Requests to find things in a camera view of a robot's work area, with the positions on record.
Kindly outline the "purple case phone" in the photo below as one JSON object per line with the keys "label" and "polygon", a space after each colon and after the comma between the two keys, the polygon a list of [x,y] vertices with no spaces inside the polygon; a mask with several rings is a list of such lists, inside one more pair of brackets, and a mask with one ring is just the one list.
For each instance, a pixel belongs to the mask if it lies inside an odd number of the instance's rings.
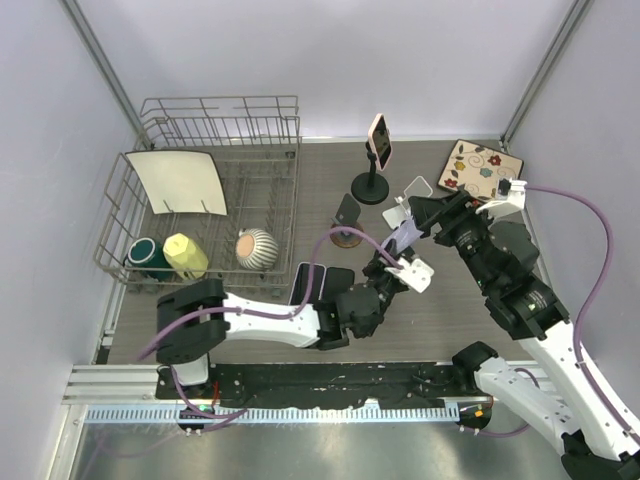
{"label": "purple case phone", "polygon": [[391,235],[383,241],[381,246],[391,256],[396,257],[411,247],[422,235],[423,232],[416,226],[415,220],[410,217],[405,219]]}

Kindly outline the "black case phone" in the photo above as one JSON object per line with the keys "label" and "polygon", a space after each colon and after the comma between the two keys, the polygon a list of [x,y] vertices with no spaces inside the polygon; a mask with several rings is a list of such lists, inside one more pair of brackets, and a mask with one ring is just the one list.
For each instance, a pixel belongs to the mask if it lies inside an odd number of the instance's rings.
{"label": "black case phone", "polygon": [[355,272],[348,268],[328,267],[320,299],[331,301],[335,296],[347,291],[355,280]]}

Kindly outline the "black tall phone stand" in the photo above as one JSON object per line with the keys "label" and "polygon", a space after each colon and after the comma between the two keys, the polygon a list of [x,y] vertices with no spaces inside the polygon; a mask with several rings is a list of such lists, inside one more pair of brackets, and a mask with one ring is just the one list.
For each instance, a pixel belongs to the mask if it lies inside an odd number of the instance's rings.
{"label": "black tall phone stand", "polygon": [[377,173],[376,156],[368,142],[365,143],[369,170],[357,175],[351,183],[351,195],[364,205],[378,205],[387,199],[389,184]]}

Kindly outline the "lavender case phone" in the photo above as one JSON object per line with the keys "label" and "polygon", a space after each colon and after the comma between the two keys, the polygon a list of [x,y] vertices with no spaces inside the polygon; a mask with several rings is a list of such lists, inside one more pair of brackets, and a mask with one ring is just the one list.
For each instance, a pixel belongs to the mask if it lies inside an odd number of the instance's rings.
{"label": "lavender case phone", "polygon": [[301,262],[296,269],[294,284],[289,297],[289,305],[299,305],[305,297],[308,285],[311,285],[309,302],[317,302],[321,296],[326,276],[326,267],[315,264],[310,268],[308,262]]}

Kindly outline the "pink case phone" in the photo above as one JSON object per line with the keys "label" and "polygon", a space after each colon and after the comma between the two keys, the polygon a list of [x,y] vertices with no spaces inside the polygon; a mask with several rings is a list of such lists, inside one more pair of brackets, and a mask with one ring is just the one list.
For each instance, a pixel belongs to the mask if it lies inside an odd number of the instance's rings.
{"label": "pink case phone", "polygon": [[375,156],[376,168],[383,171],[389,164],[393,148],[383,113],[378,113],[368,131],[368,145]]}

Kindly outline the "grey wire dish rack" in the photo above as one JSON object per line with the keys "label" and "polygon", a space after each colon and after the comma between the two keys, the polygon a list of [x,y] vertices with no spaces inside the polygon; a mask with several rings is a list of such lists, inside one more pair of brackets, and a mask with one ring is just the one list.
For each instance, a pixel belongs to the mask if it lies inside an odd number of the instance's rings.
{"label": "grey wire dish rack", "polygon": [[148,98],[140,121],[106,180],[96,265],[135,289],[218,278],[279,295],[292,262],[298,98]]}

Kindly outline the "black round phone stand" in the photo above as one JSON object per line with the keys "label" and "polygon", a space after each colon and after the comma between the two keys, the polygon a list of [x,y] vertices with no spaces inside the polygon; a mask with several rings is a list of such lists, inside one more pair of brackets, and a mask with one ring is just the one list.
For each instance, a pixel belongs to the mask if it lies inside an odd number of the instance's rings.
{"label": "black round phone stand", "polygon": [[393,264],[390,263],[380,252],[376,252],[367,265],[362,269],[362,273],[368,282],[375,282],[388,274],[386,271],[387,268],[393,268]]}

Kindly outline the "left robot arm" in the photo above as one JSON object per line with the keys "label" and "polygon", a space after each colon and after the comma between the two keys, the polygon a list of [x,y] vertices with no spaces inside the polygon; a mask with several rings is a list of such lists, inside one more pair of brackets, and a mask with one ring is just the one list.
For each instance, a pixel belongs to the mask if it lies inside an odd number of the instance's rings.
{"label": "left robot arm", "polygon": [[311,288],[305,306],[253,301],[226,292],[219,279],[199,281],[158,300],[158,333],[149,349],[159,363],[175,369],[187,396],[203,398],[213,385],[209,353],[224,341],[331,350],[351,338],[372,336],[396,294],[422,293],[431,283],[433,271],[420,259],[398,263],[373,261],[360,284],[352,284],[346,270],[301,266],[300,276]]}

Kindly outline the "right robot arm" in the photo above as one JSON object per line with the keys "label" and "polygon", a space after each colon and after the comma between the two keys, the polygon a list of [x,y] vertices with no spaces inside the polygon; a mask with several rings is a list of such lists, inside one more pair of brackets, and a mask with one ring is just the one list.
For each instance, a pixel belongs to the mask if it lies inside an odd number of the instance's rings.
{"label": "right robot arm", "polygon": [[534,272],[539,251],[526,226],[499,219],[496,203],[480,207],[466,191],[408,203],[423,236],[453,247],[469,269],[491,318],[536,361],[557,394],[523,378],[487,345],[458,352],[451,380],[457,391],[498,398],[558,452],[572,479],[636,479],[639,420],[576,338],[554,291]]}

